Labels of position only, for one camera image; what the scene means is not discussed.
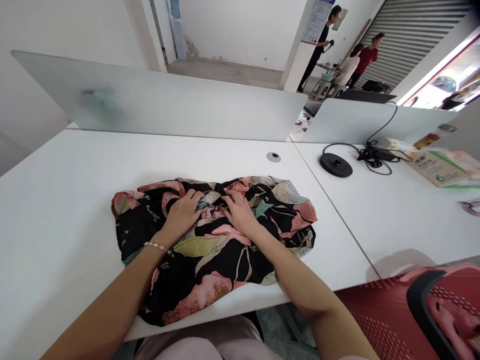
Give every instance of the stool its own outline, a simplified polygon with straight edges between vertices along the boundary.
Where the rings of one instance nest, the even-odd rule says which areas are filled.
[[[327,96],[327,94],[329,93],[330,86],[332,86],[331,82],[323,81],[321,79],[318,80],[315,87],[313,88],[313,90],[315,90],[315,88],[318,87],[318,90],[311,92],[315,101],[317,101],[318,99],[324,99],[325,96]]]
[[[348,89],[347,85],[334,85],[331,88],[333,91],[331,92],[331,98],[336,98],[338,97],[341,93],[343,93],[345,90]]]

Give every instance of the right hand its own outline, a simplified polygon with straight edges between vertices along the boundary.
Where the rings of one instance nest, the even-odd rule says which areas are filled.
[[[255,218],[245,196],[234,190],[228,190],[226,194],[221,197],[228,205],[228,210],[222,208],[223,213],[235,229],[251,240],[264,227]]]
[[[202,209],[197,209],[197,205],[203,197],[205,194],[201,191],[188,190],[171,206],[165,224],[151,242],[172,247],[199,219]]]

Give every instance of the floral fabric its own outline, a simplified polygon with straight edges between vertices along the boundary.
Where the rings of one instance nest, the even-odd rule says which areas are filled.
[[[111,201],[121,259],[128,265],[143,244],[165,224],[171,206],[188,190],[201,191],[198,221],[173,246],[151,279],[139,315],[164,326],[211,305],[245,283],[277,282],[273,265],[224,216],[221,199],[236,190],[248,200],[258,222],[297,256],[314,245],[317,221],[310,201],[289,180],[248,176],[224,183],[177,178],[115,194]]]

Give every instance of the beaded bracelet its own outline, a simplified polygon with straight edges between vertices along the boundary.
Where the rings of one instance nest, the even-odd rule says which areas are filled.
[[[143,246],[147,246],[147,245],[150,245],[150,246],[153,246],[155,248],[159,248],[160,250],[163,250],[164,252],[166,252],[168,255],[170,255],[172,258],[174,257],[174,253],[171,252],[169,249],[167,249],[166,247],[164,247],[163,245],[158,245],[157,243],[154,243],[154,242],[146,242],[143,244]]]

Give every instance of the black cable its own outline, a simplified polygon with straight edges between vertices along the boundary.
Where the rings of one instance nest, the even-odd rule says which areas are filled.
[[[402,150],[393,150],[393,149],[388,150],[388,149],[381,149],[381,148],[378,148],[378,150],[396,151],[396,152],[398,152],[398,153],[401,153],[401,154],[405,155],[407,158],[410,159],[410,160],[405,160],[404,158],[401,158],[401,157],[397,156],[397,158],[398,158],[399,160],[398,160],[398,161],[391,161],[391,163],[399,163],[399,162],[400,162],[400,159],[402,159],[403,161],[405,161],[405,162],[407,162],[407,163],[411,163],[411,162],[413,161],[413,159],[412,159],[410,156],[408,156],[406,153],[404,153]]]
[[[322,54],[325,54],[330,48],[332,47],[332,44],[329,44],[327,48],[324,48],[322,51]]]
[[[366,168],[368,170],[370,170],[372,173],[379,174],[379,175],[390,175],[392,173],[392,169],[390,168],[390,166],[388,166],[382,160],[375,159],[372,156],[370,156],[369,153],[365,151],[366,149],[359,150],[356,146],[353,146],[352,144],[349,144],[349,143],[346,143],[346,142],[334,142],[334,143],[328,144],[327,146],[325,146],[325,148],[323,148],[322,155],[325,154],[325,150],[327,150],[329,147],[331,147],[333,145],[347,145],[351,148],[354,148],[356,150],[356,152],[358,153],[358,159],[357,160],[358,161],[365,161]],[[383,172],[378,172],[378,171],[373,170],[375,168],[381,167],[382,165],[385,165],[388,168],[389,173],[383,173]]]
[[[387,101],[385,104],[388,104],[388,103],[395,104],[395,111],[393,112],[393,115],[391,116],[390,120],[387,121],[387,123],[386,123],[385,125],[383,125],[380,129],[378,129],[377,131],[375,131],[375,132],[368,138],[368,140],[366,141],[367,144],[370,142],[370,139],[373,138],[375,134],[379,133],[384,127],[386,127],[388,124],[390,124],[390,122],[394,119],[395,114],[397,113],[397,110],[399,109],[399,106],[397,105],[397,103],[396,103],[395,101]]]
[[[325,154],[325,150],[327,150],[329,147],[331,147],[333,145],[347,145],[347,146],[350,146],[350,147],[352,147],[356,150],[358,155],[361,155],[360,150],[356,146],[353,146],[352,144],[347,144],[346,142],[334,142],[333,144],[329,144],[329,145],[325,146],[325,148],[323,149],[323,152],[321,154],[322,155]]]
[[[377,131],[375,131],[369,138],[368,140],[366,141],[366,144],[365,144],[365,148],[362,149],[362,150],[359,150],[356,146],[353,146],[352,144],[349,144],[349,143],[346,143],[346,142],[335,142],[335,143],[331,143],[327,146],[325,146],[325,148],[323,149],[323,152],[322,154],[325,154],[325,150],[327,150],[329,147],[333,146],[333,145],[347,145],[349,147],[352,147],[354,148],[357,153],[358,153],[358,161],[364,161],[365,164],[366,164],[366,167],[368,170],[370,170],[371,172],[375,173],[375,174],[379,174],[379,175],[391,175],[392,174],[392,168],[384,161],[384,160],[381,160],[375,156],[373,156],[371,154],[371,152],[369,151],[369,148],[372,149],[372,143],[370,143],[370,139],[373,138],[376,134],[378,134],[382,129],[384,129],[388,124],[390,124],[390,122],[394,119],[395,115],[397,114],[397,110],[399,109],[399,106],[397,105],[396,102],[394,101],[387,101],[385,104],[388,104],[388,103],[391,103],[391,104],[394,104],[395,105],[395,111],[393,112],[393,115],[391,116],[390,120],[388,120],[386,122],[385,125],[383,125],[380,129],[378,129]],[[383,151],[390,151],[390,152],[399,152],[399,153],[402,153],[403,155],[405,155],[407,158],[409,158],[410,160],[405,160],[399,156],[396,157],[397,161],[393,161],[393,160],[390,160],[388,161],[389,163],[399,163],[401,160],[404,160],[404,161],[407,161],[408,163],[411,163],[413,161],[413,159],[408,156],[406,153],[404,153],[403,151],[401,150],[387,150],[387,149],[382,149],[382,148],[379,148],[377,147],[376,150],[383,150]],[[375,171],[373,169],[377,169],[377,168],[380,168],[381,166],[385,165],[388,169],[388,173],[383,173],[383,172],[378,172],[378,171]]]

